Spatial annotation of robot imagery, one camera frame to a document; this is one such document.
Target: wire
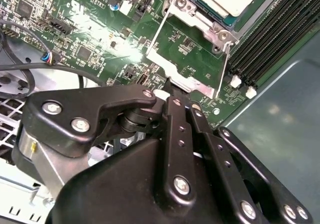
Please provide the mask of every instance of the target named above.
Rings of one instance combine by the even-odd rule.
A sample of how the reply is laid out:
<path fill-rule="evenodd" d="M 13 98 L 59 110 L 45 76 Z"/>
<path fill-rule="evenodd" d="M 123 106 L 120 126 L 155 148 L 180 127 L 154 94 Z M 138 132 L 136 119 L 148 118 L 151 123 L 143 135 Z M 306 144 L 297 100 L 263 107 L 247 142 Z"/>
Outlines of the wire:
<path fill-rule="evenodd" d="M 65 72 L 75 73 L 82 77 L 88 78 L 93 82 L 97 83 L 101 87 L 106 87 L 106 83 L 103 82 L 98 77 L 93 74 L 87 73 L 83 70 L 70 68 L 61 64 L 57 64 L 55 66 L 48 66 L 45 63 L 24 63 L 24 64 L 5 64 L 0 65 L 0 71 L 11 71 L 11 70 L 26 70 L 26 69 L 56 69 Z"/>
<path fill-rule="evenodd" d="M 4 46 L 5 39 L 6 39 L 5 34 L 0 29 L 0 52 L 2 51 L 2 48 Z"/>
<path fill-rule="evenodd" d="M 26 33 L 30 34 L 32 37 L 34 37 L 36 40 L 38 40 L 38 42 L 44 47 L 45 51 L 46 51 L 46 54 L 44 55 L 44 57 L 41 58 L 42 61 L 48 63 L 48 64 L 52 64 L 53 63 L 53 53 L 51 52 L 51 50 L 46 46 L 46 44 L 35 34 L 33 33 L 32 31 L 30 31 L 29 29 L 25 28 L 24 26 L 20 25 L 20 24 L 17 24 L 13 21 L 9 21 L 9 20 L 3 20 L 3 19 L 0 19 L 0 24 L 5 24 L 5 25 L 12 25 L 12 26 L 15 26 L 15 27 L 18 27 L 20 28 L 21 30 L 25 31 Z M 4 33 L 2 32 L 2 30 L 0 30 L 0 52 L 2 50 L 2 47 L 3 47 L 3 43 L 4 41 L 6 41 L 6 38 L 5 38 L 5 35 Z M 14 62 L 14 63 L 21 63 L 22 62 L 14 55 L 14 53 L 11 51 L 10 47 L 8 45 L 7 46 L 7 51 L 6 52 L 8 54 L 8 56 L 10 56 L 10 59 Z M 23 71 L 23 74 L 24 76 L 26 77 L 26 73 L 28 71 L 24 70 Z M 80 88 L 84 88 L 84 79 L 82 76 L 78 75 L 78 79 L 79 79 L 79 87 Z M 10 96 L 11 98 L 15 98 L 15 99 L 21 99 L 19 98 L 19 96 Z"/>
<path fill-rule="evenodd" d="M 46 44 L 35 34 L 33 33 L 31 30 L 29 30 L 28 28 L 20 25 L 20 24 L 17 24 L 13 21 L 9 21 L 9 20 L 3 20 L 3 19 L 0 19 L 0 24 L 5 24 L 5 25 L 12 25 L 12 26 L 15 26 L 15 27 L 18 27 L 19 29 L 23 30 L 24 32 L 30 34 L 33 38 L 35 38 L 36 40 L 38 40 L 38 42 L 44 47 L 45 51 L 48 52 L 48 53 L 51 53 L 51 50 L 46 46 Z"/>
<path fill-rule="evenodd" d="M 79 88 L 84 88 L 84 86 L 85 86 L 85 81 L 83 78 L 84 78 L 83 76 L 78 75 Z"/>
<path fill-rule="evenodd" d="M 10 58 L 10 60 L 13 63 L 22 64 L 21 60 L 11 50 L 10 46 L 8 45 L 7 38 L 1 29 L 0 29 L 0 36 L 2 38 L 3 50 L 7 54 L 7 56 Z M 0 92 L 0 98 L 3 98 L 3 99 L 23 99 L 23 98 L 28 97 L 34 91 L 35 86 L 36 86 L 36 82 L 35 82 L 34 76 L 31 73 L 31 71 L 28 69 L 25 69 L 25 70 L 21 70 L 21 73 L 26 78 L 26 81 L 27 81 L 26 88 L 28 88 L 28 92 L 27 93 L 20 93 L 20 94 Z"/>

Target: green circuit board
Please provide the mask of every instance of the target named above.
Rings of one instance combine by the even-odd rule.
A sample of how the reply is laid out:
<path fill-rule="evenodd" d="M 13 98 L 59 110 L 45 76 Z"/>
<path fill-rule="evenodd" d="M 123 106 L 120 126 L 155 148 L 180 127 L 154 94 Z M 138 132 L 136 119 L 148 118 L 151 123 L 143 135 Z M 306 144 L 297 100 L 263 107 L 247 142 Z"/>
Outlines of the green circuit board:
<path fill-rule="evenodd" d="M 2 18 L 33 30 L 49 48 L 61 55 L 61 63 L 90 72 L 109 86 L 137 83 L 143 78 L 145 86 L 161 89 L 166 81 L 164 71 L 146 59 L 144 54 L 163 19 L 161 9 L 164 0 L 154 0 L 139 22 L 133 21 L 133 11 L 128 15 L 114 11 L 107 1 L 0 0 L 0 8 Z M 251 6 L 249 10 L 252 12 L 257 8 L 258 6 Z M 21 12 L 24 12 L 27 18 L 23 17 Z M 73 26 L 72 34 L 63 35 L 48 30 L 42 22 L 45 14 Z M 41 49 L 39 43 L 26 33 L 14 27 L 11 29 L 13 36 Z M 277 67 L 310 36 L 312 35 L 309 34 L 301 40 Z M 155 46 L 157 52 L 174 63 L 184 77 L 193 76 L 205 85 L 218 86 L 223 56 L 211 52 L 212 44 L 204 39 L 198 29 L 170 17 L 164 24 Z M 264 81 L 275 71 L 276 69 L 268 73 Z M 203 112 L 213 127 L 219 125 L 246 101 L 244 92 L 231 88 L 228 83 L 223 84 L 222 92 L 215 100 L 198 92 L 192 93 L 191 97 L 202 105 Z"/>

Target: black mechanical clamp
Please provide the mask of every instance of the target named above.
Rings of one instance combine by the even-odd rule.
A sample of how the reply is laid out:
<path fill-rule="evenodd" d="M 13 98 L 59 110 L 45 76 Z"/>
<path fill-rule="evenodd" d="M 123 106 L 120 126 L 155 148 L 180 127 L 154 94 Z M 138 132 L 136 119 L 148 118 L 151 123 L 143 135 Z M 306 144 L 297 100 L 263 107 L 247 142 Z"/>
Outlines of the black mechanical clamp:
<path fill-rule="evenodd" d="M 313 223 L 230 130 L 164 89 L 165 101 L 140 85 L 30 96 L 12 156 L 56 198 L 46 223 Z M 146 139 L 88 166 L 92 146 L 136 132 Z"/>

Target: motherboard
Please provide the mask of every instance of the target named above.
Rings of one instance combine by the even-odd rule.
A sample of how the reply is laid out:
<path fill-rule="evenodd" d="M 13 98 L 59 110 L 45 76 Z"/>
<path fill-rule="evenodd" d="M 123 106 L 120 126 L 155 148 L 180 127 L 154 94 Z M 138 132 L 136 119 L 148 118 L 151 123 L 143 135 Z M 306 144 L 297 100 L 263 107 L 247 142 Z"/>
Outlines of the motherboard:
<path fill-rule="evenodd" d="M 150 48 L 184 78 L 209 88 L 222 80 L 215 97 L 190 94 L 212 127 L 318 32 L 319 9 L 320 0 L 0 0 L 1 19 L 32 30 L 55 62 L 108 86 L 161 89 L 168 75 Z M 43 50 L 23 30 L 2 29 Z"/>

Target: integrated circuit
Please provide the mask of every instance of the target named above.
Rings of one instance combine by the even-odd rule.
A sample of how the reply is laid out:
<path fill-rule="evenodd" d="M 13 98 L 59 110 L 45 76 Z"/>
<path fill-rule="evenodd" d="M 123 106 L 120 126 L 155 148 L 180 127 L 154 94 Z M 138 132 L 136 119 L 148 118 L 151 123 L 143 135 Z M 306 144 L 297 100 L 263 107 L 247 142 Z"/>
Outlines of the integrated circuit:
<path fill-rule="evenodd" d="M 87 48 L 81 46 L 79 51 L 78 51 L 78 54 L 77 54 L 77 57 L 83 61 L 88 61 L 90 56 L 91 56 L 91 51 L 88 50 Z"/>
<path fill-rule="evenodd" d="M 33 6 L 28 4 L 24 0 L 19 0 L 19 3 L 16 7 L 16 12 L 21 15 L 21 17 L 30 19 L 33 11 Z"/>

